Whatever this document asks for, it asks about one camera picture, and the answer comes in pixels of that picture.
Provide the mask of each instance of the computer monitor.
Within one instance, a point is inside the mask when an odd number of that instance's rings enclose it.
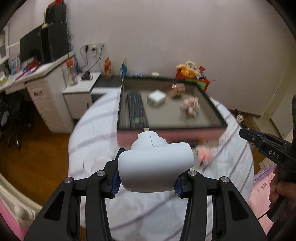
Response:
[[[20,39],[20,61],[24,61],[34,57],[39,61],[41,58],[41,43],[38,32],[41,30],[42,25],[33,29]]]

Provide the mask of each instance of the white bedsheet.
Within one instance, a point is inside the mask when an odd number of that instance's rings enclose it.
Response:
[[[83,160],[100,151],[114,158],[119,149],[116,140],[120,89],[98,99],[77,123],[69,140],[69,176],[74,179],[89,176]],[[226,120],[228,127],[213,148],[214,160],[206,167],[193,169],[205,177],[219,179],[228,176],[246,201],[253,183],[253,158],[248,142],[239,136],[240,126],[234,116],[218,101],[212,102]],[[121,185],[114,199],[106,199],[107,215],[113,239],[118,241],[179,240],[187,199],[179,199],[174,191],[162,193],[132,193]],[[85,198],[81,199],[81,226],[85,226]],[[206,240],[212,236],[212,200],[208,197]]]

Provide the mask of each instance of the white cabinet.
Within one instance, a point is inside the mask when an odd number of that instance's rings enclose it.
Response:
[[[63,124],[63,121],[53,100],[34,101],[34,104],[44,123],[47,125],[48,129],[51,132],[67,132],[67,127]]]
[[[64,94],[64,97],[73,119],[80,119],[92,105],[90,93]]]
[[[74,122],[63,96],[66,83],[61,66],[39,80],[28,82],[26,87],[48,129],[71,133]]]

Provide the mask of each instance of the tray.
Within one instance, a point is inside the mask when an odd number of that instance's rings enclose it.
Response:
[[[151,92],[157,89],[165,92],[169,83],[184,83],[185,94],[180,98],[167,95],[165,103],[158,107],[147,103],[147,96]],[[135,91],[142,96],[149,129],[157,132],[168,143],[218,139],[227,128],[225,120],[209,97],[194,82],[159,77],[124,77],[117,121],[117,140],[120,146],[130,147],[143,131],[130,127],[126,95]],[[198,97],[200,107],[196,117],[190,117],[180,109],[183,98],[189,96]]]

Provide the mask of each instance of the white door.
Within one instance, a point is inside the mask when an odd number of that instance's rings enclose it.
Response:
[[[92,105],[90,93],[64,94],[66,103],[73,119],[80,119]]]
[[[292,121],[292,98],[296,94],[296,76],[290,83],[283,100],[272,115],[271,119],[275,123],[282,137],[285,139],[293,129]]]
[[[286,71],[283,73],[281,80],[277,86],[276,91],[272,99],[270,100],[268,106],[265,108],[260,118],[270,119],[270,117],[279,109],[281,102],[286,98],[287,92],[293,87],[293,82],[296,81],[296,57],[290,56],[289,63]]]
[[[53,100],[34,101],[34,104],[51,132],[67,133],[67,129],[56,109]]]

